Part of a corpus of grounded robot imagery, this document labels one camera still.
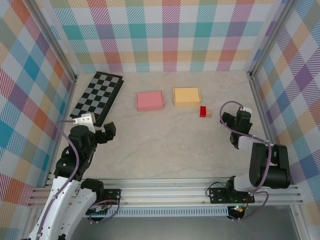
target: plaid wall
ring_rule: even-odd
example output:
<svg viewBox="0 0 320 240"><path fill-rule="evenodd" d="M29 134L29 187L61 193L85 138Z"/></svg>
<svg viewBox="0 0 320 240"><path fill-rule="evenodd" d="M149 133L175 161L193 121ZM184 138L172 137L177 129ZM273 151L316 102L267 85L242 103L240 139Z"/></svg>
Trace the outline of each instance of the plaid wall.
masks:
<svg viewBox="0 0 320 240"><path fill-rule="evenodd" d="M288 147L309 229L319 239L320 0L299 1L257 77L275 141Z"/></svg>
<svg viewBox="0 0 320 240"><path fill-rule="evenodd" d="M49 2L93 73L243 70L275 0Z"/></svg>
<svg viewBox="0 0 320 240"><path fill-rule="evenodd" d="M270 33L274 29L274 26L275 26L276 22L278 21L279 17L281 16L281 13L284 10L287 1L288 0L281 0L281 3L279 5L278 9L276 10L276 13L273 16L272 21L271 21L271 23L270 23L270 25L268 27L268 30L265 32L265 35L264 35L264 37L263 37L263 39L262 39L262 41L261 41L261 43L259 45L259 48L258 48L258 50L256 51L256 53L254 55L253 61L252 61L251 65L250 65L250 67L248 69L249 72L251 72L253 70L253 68L254 68L254 66L255 66L255 64L256 64L256 62L257 62L257 60L258 60L258 58L259 58L259 56L261 54L261 51L266 46L266 43L267 43L267 41L269 39L269 36L270 36Z"/></svg>
<svg viewBox="0 0 320 240"><path fill-rule="evenodd" d="M42 2L42 0L35 0L35 2L37 3L41 13L42 13L42 16L44 17L44 19L46 20L47 24L50 26L51 28L51 31L53 33L53 35L55 36L55 39L57 40L57 42L59 43L62 51L64 52L66 58L68 59L73 71L78 74L79 73L79 70L76 68L75 64L74 64L74 61L72 60L68 50L67 50L67 47L66 45L64 44L64 41L62 41L61 39L61 36L60 34L58 33L57 31L57 28L56 26L54 25L53 21L51 20L51 18L49 17L48 15L48 12L47 10L45 9L45 6Z"/></svg>
<svg viewBox="0 0 320 240"><path fill-rule="evenodd" d="M14 240L46 176L72 82L23 1L0 6L0 239Z"/></svg>

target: chessboard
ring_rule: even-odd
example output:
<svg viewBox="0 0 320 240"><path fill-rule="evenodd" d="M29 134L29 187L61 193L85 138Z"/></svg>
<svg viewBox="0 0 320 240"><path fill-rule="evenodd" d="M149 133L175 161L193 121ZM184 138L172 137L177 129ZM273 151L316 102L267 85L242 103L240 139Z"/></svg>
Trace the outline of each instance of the chessboard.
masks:
<svg viewBox="0 0 320 240"><path fill-rule="evenodd" d="M82 114L93 113L94 126L101 127L123 82L122 76L97 71L70 117L79 118Z"/></svg>

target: yellow box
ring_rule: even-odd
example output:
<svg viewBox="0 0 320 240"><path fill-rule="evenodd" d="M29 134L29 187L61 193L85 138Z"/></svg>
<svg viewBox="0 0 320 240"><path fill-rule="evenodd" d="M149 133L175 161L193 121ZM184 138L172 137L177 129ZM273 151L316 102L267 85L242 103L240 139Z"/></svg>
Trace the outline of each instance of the yellow box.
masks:
<svg viewBox="0 0 320 240"><path fill-rule="evenodd" d="M179 87L173 89L175 107L200 106L201 96L198 87Z"/></svg>

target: cable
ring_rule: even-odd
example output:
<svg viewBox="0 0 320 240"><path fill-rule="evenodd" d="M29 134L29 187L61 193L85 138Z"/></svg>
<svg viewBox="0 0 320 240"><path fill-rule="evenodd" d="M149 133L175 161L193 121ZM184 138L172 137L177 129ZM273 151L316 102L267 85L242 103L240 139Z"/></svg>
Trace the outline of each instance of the cable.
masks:
<svg viewBox="0 0 320 240"><path fill-rule="evenodd" d="M251 213L248 216L245 216L245 217L241 218L242 221L246 220L246 219L249 219L252 216L254 216L255 214L257 214L257 212L259 212L266 205L266 203L267 203L267 201L269 199L269 193L267 191L257 191L255 194L266 194L266 198L265 198L264 202L262 203L262 205L256 211L254 211L253 213ZM230 216L230 215L228 217L230 217L232 220L238 220L240 222L240 218L237 219L237 218L235 218L233 216Z"/></svg>
<svg viewBox="0 0 320 240"><path fill-rule="evenodd" d="M205 194L206 194L208 197L210 197L210 195L208 194L209 188L210 188L211 186L215 185L215 184L221 184L222 186L226 187L226 185L223 185L223 184L222 184L221 182L219 182L219 181L216 181L216 182L212 183L212 184L205 190Z"/></svg>
<svg viewBox="0 0 320 240"><path fill-rule="evenodd" d="M68 136L62 131L62 129L58 126L58 123L74 123L75 121L74 120L60 120L60 121L57 121L56 124L55 124L55 127L56 129L61 133L61 135L65 138L65 140L67 140L67 142L69 143L69 145L71 146L71 148L73 149L74 151L74 154L75 154L75 167L74 167L74 170L73 172L71 173L70 177L65 181L65 183L62 185L62 187L56 192L55 195L53 195L51 201L48 203L48 206L46 207L44 213L43 213L43 217L42 217L42 220L39 224L39 229L38 229L38 232L36 233L36 238L35 240L39 240L40 237L41 237L41 231L43 229L43 226L44 226L44 223L45 223L45 220L46 220L46 217L49 213L49 210L52 206L52 204L54 203L54 200L56 200L59 196L59 194L65 189L65 187L68 185L69 182L72 181L72 179L74 178L78 168L79 168L79 154L78 154L78 151L75 147L75 145L72 143L72 141L68 138Z"/></svg>
<svg viewBox="0 0 320 240"><path fill-rule="evenodd" d="M246 206L245 206L245 209L247 209L249 207L249 200L248 200L248 197L245 198L245 201L246 201Z"/></svg>
<svg viewBox="0 0 320 240"><path fill-rule="evenodd" d="M263 144L267 144L267 146L268 146L268 158L267 158L267 160L266 160L265 170L264 170L264 173L263 173L263 176L262 176L262 179L261 179L259 185L258 185L255 189L253 189L253 190L250 191L250 193L253 194L253 193L256 193L257 191L259 191L259 189L260 189L260 188L264 185L264 183L265 183L265 180L266 180L267 175L268 175L270 163L271 163L272 148L271 148L271 145L270 145L269 141L267 141L267 140L263 140L263 139L261 139L261 138L259 138L259 137L254 136L254 135L245 134L245 133L242 133L242 132L239 132L239 131L235 131L235 130L233 130L233 129L231 129L230 127L227 126L227 124L226 124L226 123L223 121L223 119L222 119L222 110L223 110L223 108L224 108L227 104L231 104L231 103L233 103L233 104L238 104L241 108L244 107L241 103L239 103L239 102L237 102L237 101L227 101L227 102L225 102L225 103L222 105L222 107L220 108L220 112L219 112L220 121L221 121L221 123L223 124L223 126L224 126L226 129L228 129L229 131L231 131L232 133L239 134L239 135L241 135L241 136L245 136L245 137L248 137L248 138L255 139L255 140L259 141L259 142L262 142Z"/></svg>
<svg viewBox="0 0 320 240"><path fill-rule="evenodd" d="M112 200L112 198L109 195L106 195L106 197L108 197L110 200Z"/></svg>
<svg viewBox="0 0 320 240"><path fill-rule="evenodd" d="M116 204L118 205L118 207L117 207L117 209L115 210L115 212L114 212L111 216L109 216L109 217L107 217L107 218L104 218L104 219L102 219L101 221L93 221L93 220L91 219L91 215L92 215L92 214L90 214L90 215L89 215L90 224L92 224L92 223L96 223L96 224L105 223L106 221L109 221L110 219L112 219L112 218L118 213L119 208L120 208L120 203L119 203L118 201L116 201L116 200L113 200L113 199L103 200L103 201L97 202L97 203L91 205L91 207L94 207L94 206L97 206L97 205L100 205L100 204L103 204L103 203L116 203Z"/></svg>

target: pink block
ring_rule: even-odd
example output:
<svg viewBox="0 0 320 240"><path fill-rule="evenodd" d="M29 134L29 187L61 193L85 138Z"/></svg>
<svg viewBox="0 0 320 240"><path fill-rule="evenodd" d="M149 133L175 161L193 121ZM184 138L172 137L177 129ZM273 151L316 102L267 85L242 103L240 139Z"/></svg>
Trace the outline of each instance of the pink block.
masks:
<svg viewBox="0 0 320 240"><path fill-rule="evenodd" d="M165 108L162 91L147 91L136 94L138 112L161 110Z"/></svg>

